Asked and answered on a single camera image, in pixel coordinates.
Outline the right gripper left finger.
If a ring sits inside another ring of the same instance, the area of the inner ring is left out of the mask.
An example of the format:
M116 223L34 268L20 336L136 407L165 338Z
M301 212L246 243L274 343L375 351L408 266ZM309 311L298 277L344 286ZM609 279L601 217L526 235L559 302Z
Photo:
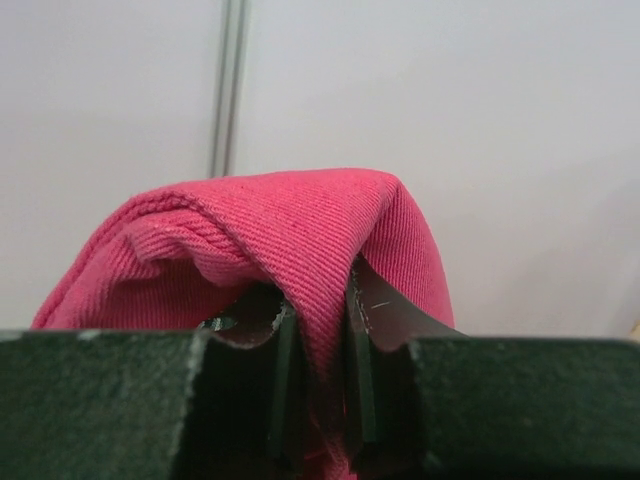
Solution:
M195 330L5 330L5 479L294 479L304 358L257 284Z

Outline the pink trousers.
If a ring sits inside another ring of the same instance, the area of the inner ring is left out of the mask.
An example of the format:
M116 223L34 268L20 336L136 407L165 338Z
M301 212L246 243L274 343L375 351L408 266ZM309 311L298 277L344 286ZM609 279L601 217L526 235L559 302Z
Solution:
M438 247L405 186L381 171L329 169L185 182L129 199L92 234L33 327L194 328L249 283L273 283L300 315L311 373L304 475L346 479L340 322L358 255L453 324Z

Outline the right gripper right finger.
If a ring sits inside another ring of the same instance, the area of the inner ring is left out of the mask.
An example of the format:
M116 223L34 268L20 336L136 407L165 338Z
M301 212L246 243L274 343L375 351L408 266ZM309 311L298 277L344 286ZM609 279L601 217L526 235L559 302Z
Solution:
M469 337L355 261L346 445L361 479L635 479L634 341Z

